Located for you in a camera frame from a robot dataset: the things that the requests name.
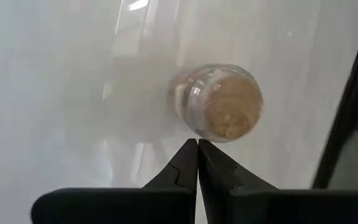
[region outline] glossy white surface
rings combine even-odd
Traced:
[[[219,147],[307,188],[357,48],[353,0],[0,1],[0,223],[29,223],[49,190],[147,183],[196,138],[169,81],[211,62],[244,67],[265,100],[254,131]]]

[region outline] powder in jar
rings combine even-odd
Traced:
[[[226,139],[237,139],[258,122],[263,99],[252,80],[240,75],[221,78],[205,99],[209,131]]]

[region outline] glass jar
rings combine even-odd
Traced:
[[[255,79],[237,65],[209,64],[172,81],[175,113],[202,138],[229,142],[257,124],[263,98]]]

